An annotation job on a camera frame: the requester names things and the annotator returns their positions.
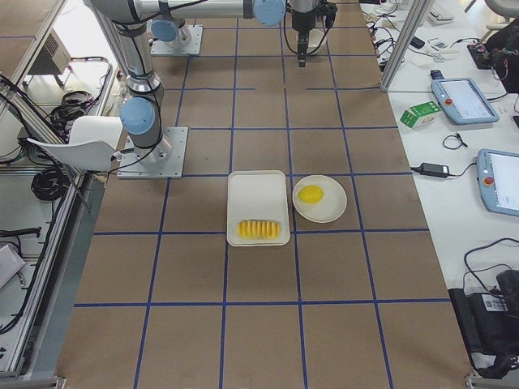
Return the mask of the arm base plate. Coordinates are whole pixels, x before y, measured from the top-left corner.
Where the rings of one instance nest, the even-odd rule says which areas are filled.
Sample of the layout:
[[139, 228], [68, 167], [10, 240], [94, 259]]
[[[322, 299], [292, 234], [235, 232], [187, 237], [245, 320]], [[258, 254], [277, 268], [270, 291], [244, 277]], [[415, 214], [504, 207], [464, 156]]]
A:
[[155, 57], [198, 56], [203, 35], [202, 25], [183, 25], [154, 23], [151, 32], [155, 37], [151, 55]]
[[125, 149], [133, 151], [124, 153], [121, 159], [122, 169], [117, 171], [121, 179], [162, 179], [181, 178], [185, 160], [188, 128], [167, 127], [162, 131], [162, 141], [158, 143], [150, 155], [144, 157], [148, 151], [134, 148], [131, 137], [128, 135]]

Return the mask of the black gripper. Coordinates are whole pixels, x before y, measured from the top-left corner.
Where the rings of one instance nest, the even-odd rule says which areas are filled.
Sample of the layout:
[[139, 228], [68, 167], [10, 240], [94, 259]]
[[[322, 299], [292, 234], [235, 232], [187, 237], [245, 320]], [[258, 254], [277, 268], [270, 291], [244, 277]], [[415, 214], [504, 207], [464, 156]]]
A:
[[297, 59], [298, 66], [305, 67], [307, 61], [308, 32], [316, 24], [315, 10], [308, 12], [291, 11], [292, 28], [298, 33]]

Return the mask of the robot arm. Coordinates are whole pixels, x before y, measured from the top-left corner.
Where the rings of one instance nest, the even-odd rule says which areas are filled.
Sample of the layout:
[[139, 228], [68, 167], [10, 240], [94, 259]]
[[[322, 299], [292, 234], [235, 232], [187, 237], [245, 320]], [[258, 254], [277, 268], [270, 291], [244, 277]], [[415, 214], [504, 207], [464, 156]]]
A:
[[164, 86], [152, 63], [148, 44], [148, 21], [159, 23], [154, 36], [173, 41], [179, 33], [178, 21], [189, 18], [256, 19], [273, 26], [285, 15], [283, 1], [87, 1], [89, 8], [110, 22], [120, 63], [127, 71], [131, 99], [120, 111], [124, 130], [134, 148], [134, 164], [157, 166], [169, 158], [171, 146], [165, 138], [161, 105]]
[[317, 18], [322, 15], [323, 6], [320, 1], [289, 1], [292, 29], [297, 32], [298, 66], [303, 68], [307, 61], [307, 50], [311, 30], [316, 26]]

